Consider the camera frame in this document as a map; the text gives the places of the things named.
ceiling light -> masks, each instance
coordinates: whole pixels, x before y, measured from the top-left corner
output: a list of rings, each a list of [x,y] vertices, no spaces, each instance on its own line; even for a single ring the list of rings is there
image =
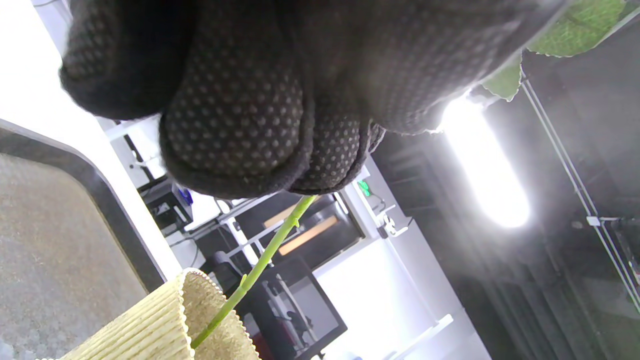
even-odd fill
[[[524,225],[529,201],[482,110],[466,97],[453,100],[444,111],[440,129],[460,159],[484,212],[504,227]]]

textured gray surface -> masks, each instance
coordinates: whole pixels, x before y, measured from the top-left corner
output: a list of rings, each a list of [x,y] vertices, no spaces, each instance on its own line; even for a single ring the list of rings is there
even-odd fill
[[[0,155],[0,360],[60,357],[145,294],[79,183]]]

dotted grip glove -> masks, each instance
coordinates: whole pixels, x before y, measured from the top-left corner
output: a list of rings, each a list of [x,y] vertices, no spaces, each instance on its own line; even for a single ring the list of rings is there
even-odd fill
[[[436,128],[567,0],[72,0],[60,69],[89,112],[161,113],[183,185],[340,190],[386,131]]]

flower stem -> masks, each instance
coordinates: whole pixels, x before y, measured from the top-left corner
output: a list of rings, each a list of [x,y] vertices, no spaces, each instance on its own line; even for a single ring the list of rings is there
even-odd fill
[[[243,280],[240,282],[238,289],[234,291],[233,294],[227,299],[227,301],[222,305],[220,311],[214,316],[213,320],[207,325],[207,327],[198,335],[193,342],[191,342],[192,348],[197,348],[202,342],[213,333],[213,330],[217,328],[217,326],[224,320],[227,315],[233,310],[240,300],[246,295],[246,293],[251,289],[251,287],[258,281],[258,278],[266,269],[267,265],[271,262],[271,258],[275,255],[278,248],[282,245],[282,242],[285,240],[291,229],[293,227],[298,227],[298,220],[302,217],[302,214],[311,206],[313,201],[316,199],[316,196],[304,196],[300,201],[298,201],[296,207],[293,209],[291,214],[287,217],[287,220],[284,221],[282,226],[280,226],[278,232],[274,235],[273,239],[267,245],[266,249],[264,249],[264,253],[261,255],[258,263],[255,267],[249,272],[249,275],[243,277]]]

gray tray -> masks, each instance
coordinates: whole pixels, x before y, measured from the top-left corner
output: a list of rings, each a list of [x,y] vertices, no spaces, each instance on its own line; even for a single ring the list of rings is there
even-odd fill
[[[61,357],[162,283],[100,172],[0,120],[0,360]]]

